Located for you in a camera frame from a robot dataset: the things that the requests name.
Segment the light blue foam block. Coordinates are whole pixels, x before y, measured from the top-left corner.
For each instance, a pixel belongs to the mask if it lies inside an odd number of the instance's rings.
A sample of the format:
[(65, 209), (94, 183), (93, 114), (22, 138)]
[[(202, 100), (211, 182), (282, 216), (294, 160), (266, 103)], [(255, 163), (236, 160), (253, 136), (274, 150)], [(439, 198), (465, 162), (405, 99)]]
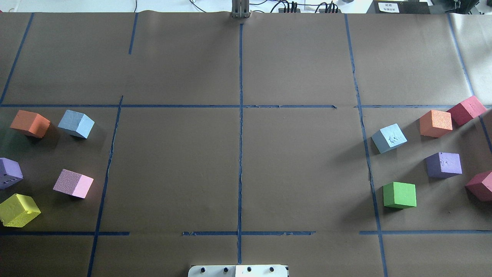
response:
[(396, 149), (407, 142), (407, 138), (398, 124), (392, 124), (379, 129), (371, 136), (371, 139), (376, 145), (379, 153), (385, 153), (392, 149)]
[(95, 122), (84, 113), (67, 109), (61, 118), (58, 128), (69, 135), (87, 139)]

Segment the green foam block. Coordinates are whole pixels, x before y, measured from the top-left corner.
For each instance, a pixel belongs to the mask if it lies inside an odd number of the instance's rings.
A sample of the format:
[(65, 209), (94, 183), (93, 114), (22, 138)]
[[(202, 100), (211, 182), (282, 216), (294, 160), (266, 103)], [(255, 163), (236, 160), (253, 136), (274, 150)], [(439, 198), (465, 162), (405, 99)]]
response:
[(407, 209), (417, 207), (416, 185), (391, 182), (382, 187), (385, 207)]

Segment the pink foam block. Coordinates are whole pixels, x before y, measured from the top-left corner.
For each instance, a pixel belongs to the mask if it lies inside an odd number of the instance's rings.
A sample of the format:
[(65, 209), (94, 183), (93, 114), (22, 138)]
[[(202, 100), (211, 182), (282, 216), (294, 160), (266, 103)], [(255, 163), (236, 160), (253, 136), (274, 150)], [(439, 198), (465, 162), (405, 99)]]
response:
[(84, 199), (93, 181), (94, 179), (91, 177), (63, 169), (54, 184), (53, 190)]

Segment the black box with label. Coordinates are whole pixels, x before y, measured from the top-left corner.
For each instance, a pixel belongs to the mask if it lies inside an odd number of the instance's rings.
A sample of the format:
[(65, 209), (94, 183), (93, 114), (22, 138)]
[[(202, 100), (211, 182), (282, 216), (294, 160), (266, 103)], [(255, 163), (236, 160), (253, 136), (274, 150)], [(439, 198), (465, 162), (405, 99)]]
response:
[(367, 9), (367, 14), (430, 14), (427, 2), (373, 0)]

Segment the orange foam block right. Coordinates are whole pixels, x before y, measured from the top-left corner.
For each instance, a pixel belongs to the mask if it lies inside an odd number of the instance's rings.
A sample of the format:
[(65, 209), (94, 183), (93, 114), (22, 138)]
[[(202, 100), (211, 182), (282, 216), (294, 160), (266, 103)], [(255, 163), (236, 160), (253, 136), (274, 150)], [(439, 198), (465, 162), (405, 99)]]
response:
[(442, 137), (453, 131), (451, 114), (432, 109), (419, 118), (419, 128), (423, 136)]

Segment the orange foam block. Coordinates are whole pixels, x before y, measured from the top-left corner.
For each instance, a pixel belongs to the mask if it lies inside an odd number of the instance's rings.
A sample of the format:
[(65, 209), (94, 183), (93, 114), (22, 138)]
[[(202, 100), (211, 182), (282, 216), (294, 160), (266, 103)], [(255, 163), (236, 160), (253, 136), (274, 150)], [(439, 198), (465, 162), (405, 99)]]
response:
[(423, 136), (442, 137), (453, 131), (451, 114), (432, 109), (419, 118), (419, 128)]
[(20, 109), (13, 119), (10, 128), (23, 135), (42, 139), (48, 131), (50, 123), (51, 121), (38, 113)]

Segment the purple foam block right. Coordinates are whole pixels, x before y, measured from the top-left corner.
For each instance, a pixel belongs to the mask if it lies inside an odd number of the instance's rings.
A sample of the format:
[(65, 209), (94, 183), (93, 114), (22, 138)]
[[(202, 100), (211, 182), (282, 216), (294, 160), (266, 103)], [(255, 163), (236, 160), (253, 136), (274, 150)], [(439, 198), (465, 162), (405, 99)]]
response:
[(427, 175), (432, 178), (447, 179), (462, 174), (459, 153), (438, 152), (425, 159)]

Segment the purple foam block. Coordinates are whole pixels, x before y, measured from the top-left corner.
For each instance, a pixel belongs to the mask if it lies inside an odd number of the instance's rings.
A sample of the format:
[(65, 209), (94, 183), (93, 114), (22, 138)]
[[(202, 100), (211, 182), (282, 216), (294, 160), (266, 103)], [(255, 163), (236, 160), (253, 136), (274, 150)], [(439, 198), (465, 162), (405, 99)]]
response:
[(447, 179), (462, 174), (459, 153), (438, 152), (425, 159), (427, 175), (432, 178)]
[(0, 158), (0, 189), (6, 189), (23, 180), (19, 163), (7, 158)]

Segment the orange foam block left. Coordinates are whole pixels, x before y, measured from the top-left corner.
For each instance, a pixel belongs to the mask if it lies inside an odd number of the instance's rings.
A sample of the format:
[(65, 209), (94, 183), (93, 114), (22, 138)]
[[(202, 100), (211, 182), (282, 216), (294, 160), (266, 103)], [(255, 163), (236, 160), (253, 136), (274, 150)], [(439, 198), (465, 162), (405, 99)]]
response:
[(13, 119), (10, 128), (23, 135), (42, 139), (48, 131), (50, 123), (51, 121), (38, 113), (20, 109)]

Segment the red foam block upper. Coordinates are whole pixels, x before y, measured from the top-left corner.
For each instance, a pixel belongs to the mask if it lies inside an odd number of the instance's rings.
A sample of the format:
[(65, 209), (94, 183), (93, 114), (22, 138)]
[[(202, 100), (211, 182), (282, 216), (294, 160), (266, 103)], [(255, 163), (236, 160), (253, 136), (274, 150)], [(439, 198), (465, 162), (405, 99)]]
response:
[(476, 96), (471, 96), (459, 102), (447, 112), (450, 113), (452, 120), (457, 126), (462, 126), (486, 111), (487, 109), (480, 100)]

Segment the red foam block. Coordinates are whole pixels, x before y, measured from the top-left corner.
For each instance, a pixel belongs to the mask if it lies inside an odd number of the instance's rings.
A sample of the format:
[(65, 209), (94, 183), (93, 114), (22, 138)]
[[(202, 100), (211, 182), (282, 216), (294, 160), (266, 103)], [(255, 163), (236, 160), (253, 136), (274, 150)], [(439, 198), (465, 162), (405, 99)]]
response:
[(478, 200), (488, 202), (492, 200), (492, 172), (486, 171), (475, 175), (465, 188)]
[(480, 100), (476, 96), (471, 96), (459, 102), (447, 112), (450, 113), (452, 120), (457, 126), (462, 126), (486, 111), (487, 109)]

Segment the purple foam block left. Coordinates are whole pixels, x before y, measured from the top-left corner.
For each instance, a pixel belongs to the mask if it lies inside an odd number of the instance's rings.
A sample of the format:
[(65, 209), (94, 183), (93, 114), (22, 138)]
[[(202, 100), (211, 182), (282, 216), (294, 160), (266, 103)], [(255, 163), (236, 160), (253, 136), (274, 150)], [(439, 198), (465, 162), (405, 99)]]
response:
[(7, 158), (0, 158), (0, 189), (6, 189), (23, 180), (19, 163)]

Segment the red foam block lower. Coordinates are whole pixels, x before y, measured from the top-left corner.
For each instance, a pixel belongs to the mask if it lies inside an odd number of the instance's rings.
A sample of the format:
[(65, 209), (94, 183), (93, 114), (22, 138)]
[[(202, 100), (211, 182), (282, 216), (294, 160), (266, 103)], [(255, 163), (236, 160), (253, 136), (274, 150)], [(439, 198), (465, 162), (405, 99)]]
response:
[(492, 200), (492, 172), (486, 171), (475, 175), (465, 188), (478, 200), (488, 202)]

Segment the yellow foam block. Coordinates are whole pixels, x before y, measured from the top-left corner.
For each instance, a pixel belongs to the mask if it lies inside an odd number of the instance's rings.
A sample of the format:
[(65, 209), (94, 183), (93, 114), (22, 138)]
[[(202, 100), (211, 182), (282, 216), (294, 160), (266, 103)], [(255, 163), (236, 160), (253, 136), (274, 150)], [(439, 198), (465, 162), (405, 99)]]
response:
[(5, 227), (21, 228), (41, 213), (33, 198), (22, 194), (13, 194), (0, 204), (0, 219)]

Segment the aluminium frame post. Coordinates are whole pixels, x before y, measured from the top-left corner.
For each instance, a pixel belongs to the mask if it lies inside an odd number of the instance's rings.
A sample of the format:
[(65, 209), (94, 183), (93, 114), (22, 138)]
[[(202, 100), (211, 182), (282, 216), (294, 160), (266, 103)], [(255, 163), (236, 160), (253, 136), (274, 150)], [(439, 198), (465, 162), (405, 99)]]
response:
[(232, 18), (249, 18), (251, 15), (249, 0), (232, 0)]

